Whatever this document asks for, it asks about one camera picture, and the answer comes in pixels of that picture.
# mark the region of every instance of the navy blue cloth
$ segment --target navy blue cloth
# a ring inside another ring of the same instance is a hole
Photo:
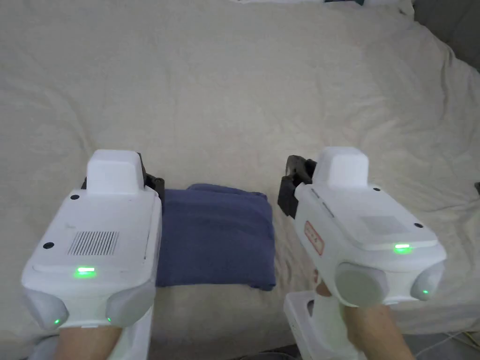
[[[158,287],[275,286],[272,208],[266,195],[210,184],[165,190]]]

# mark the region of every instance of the gray wall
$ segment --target gray wall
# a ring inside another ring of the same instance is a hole
[[[480,70],[480,0],[416,0],[415,20]]]

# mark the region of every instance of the white cable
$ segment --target white cable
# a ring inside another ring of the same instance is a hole
[[[471,343],[469,343],[469,342],[467,342],[467,341],[465,341],[465,340],[463,340],[463,339],[460,339],[460,338],[458,338],[458,337],[454,337],[453,340],[456,340],[456,341],[459,341],[459,342],[461,342],[461,343],[464,343],[465,345],[470,346],[471,348],[475,349],[476,351],[480,351],[480,348],[479,348],[479,347],[477,347],[477,346],[475,346],[475,345],[472,345]]]
[[[445,334],[445,333],[444,333],[445,335],[448,336],[446,339],[443,339],[442,341],[439,341],[438,343],[433,344],[433,345],[431,345],[431,346],[429,346],[429,347],[427,347],[427,348],[419,351],[418,353],[415,354],[415,357],[417,357],[418,355],[424,353],[424,352],[427,351],[427,350],[430,350],[431,348],[434,348],[434,347],[437,346],[437,345],[443,344],[444,342],[450,340],[451,338],[453,338],[453,337],[455,337],[455,336],[457,336],[458,334],[461,334],[461,333],[462,333],[461,331],[458,332],[458,333],[456,333],[456,334],[453,334],[453,335],[449,335],[449,334]]]

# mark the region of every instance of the white bedsheet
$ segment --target white bedsheet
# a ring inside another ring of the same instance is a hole
[[[0,7],[0,353],[44,335],[20,275],[95,149],[139,151],[171,188],[260,191],[274,209],[277,287],[158,291],[154,353],[228,359],[293,343],[284,295],[312,265],[276,206],[288,155],[352,145],[371,181],[448,252],[407,332],[479,327],[480,76],[388,8],[228,0],[5,1]]]

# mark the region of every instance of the hand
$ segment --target hand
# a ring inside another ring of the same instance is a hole
[[[315,271],[315,282],[317,278],[318,272]],[[323,281],[316,291],[321,296],[332,296]],[[413,359],[388,306],[366,309],[345,306],[343,318],[349,341],[369,360]]]

